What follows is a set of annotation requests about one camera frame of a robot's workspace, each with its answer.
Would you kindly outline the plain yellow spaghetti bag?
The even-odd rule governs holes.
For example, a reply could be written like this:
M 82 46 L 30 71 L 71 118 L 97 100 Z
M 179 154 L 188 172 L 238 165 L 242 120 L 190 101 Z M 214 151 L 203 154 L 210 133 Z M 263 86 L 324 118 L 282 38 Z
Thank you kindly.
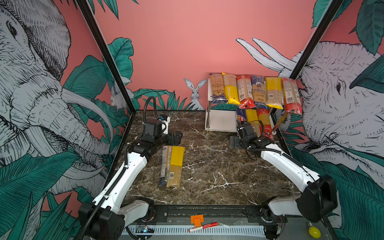
M 261 126 L 256 109 L 246 109 L 247 122 L 251 124 L 258 137 L 261 136 Z

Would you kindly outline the blue Barilla spaghetti box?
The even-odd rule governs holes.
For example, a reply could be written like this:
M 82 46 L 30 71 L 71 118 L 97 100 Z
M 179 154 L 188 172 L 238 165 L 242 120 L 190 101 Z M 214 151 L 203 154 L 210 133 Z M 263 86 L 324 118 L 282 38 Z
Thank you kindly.
M 237 108 L 237 119 L 240 122 L 246 122 L 247 121 L 247 115 L 245 109 Z

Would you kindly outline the red yellow narrow spaghetti bag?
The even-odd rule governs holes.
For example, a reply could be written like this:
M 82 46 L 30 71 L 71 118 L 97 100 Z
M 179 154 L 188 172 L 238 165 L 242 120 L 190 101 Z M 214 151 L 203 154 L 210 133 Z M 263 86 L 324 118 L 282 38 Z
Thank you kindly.
M 257 109 L 257 114 L 258 114 L 259 121 L 261 121 L 264 126 L 263 128 L 260 127 L 261 130 L 264 130 L 264 136 L 274 141 L 268 109 Z

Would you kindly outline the yellow-end spaghetti bag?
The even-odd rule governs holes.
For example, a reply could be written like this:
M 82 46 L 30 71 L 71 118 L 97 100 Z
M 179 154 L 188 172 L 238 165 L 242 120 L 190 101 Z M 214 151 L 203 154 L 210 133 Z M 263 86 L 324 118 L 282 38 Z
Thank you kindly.
M 228 100 L 228 104 L 240 105 L 240 100 L 238 96 L 237 89 L 237 80 L 236 76 L 232 74 L 222 73 L 224 86 L 225 86 L 225 96 Z

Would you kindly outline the blue portrait spaghetti bag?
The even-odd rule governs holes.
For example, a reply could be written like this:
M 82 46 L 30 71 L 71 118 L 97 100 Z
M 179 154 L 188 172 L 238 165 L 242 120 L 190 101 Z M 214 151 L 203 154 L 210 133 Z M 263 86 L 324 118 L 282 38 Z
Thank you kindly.
M 258 109 L 267 109 L 265 78 L 251 75 L 253 100 Z

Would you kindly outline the blue-bottom spaghetti bag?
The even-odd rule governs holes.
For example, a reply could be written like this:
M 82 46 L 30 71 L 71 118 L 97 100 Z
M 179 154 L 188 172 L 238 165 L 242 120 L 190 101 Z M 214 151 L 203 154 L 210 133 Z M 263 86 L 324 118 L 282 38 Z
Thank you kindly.
M 213 104 L 226 104 L 225 85 L 221 74 L 210 74 Z

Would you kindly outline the yellow-top spaghetti bag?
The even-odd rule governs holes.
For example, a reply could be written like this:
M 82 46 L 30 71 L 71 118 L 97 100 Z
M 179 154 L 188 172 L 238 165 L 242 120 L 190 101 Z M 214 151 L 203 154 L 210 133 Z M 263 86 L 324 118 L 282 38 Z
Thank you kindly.
M 283 109 L 282 78 L 266 77 L 266 105 L 270 108 Z

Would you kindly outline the red double spaghetti bag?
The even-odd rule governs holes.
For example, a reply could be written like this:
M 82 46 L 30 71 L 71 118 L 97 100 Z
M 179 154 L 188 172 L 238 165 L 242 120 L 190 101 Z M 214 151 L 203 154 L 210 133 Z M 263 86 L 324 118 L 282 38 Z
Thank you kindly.
M 287 112 L 302 115 L 303 109 L 299 95 L 297 81 L 289 78 L 282 78 L 284 89 L 284 104 Z

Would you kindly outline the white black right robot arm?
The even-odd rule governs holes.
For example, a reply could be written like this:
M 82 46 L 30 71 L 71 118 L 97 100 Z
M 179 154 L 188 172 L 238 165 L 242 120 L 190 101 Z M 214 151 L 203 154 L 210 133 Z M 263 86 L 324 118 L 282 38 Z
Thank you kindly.
M 263 133 L 257 134 L 252 125 L 236 121 L 238 136 L 231 137 L 231 148 L 244 149 L 247 154 L 260 156 L 272 164 L 299 189 L 301 195 L 272 198 L 267 201 L 266 211 L 272 216 L 301 216 L 317 223 L 338 207 L 335 180 L 321 176 L 300 164 L 285 153 Z

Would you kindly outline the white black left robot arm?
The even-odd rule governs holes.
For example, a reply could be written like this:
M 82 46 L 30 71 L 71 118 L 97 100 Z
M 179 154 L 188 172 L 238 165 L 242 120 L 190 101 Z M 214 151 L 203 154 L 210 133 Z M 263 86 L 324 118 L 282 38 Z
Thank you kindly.
M 92 202 L 79 208 L 81 229 L 77 240 L 117 240 L 124 229 L 148 215 L 150 202 L 136 200 L 125 207 L 123 200 L 149 159 L 164 146 L 178 146 L 183 134 L 169 132 L 170 116 L 161 115 L 144 123 L 143 132 L 124 151 L 124 162 L 108 185 Z

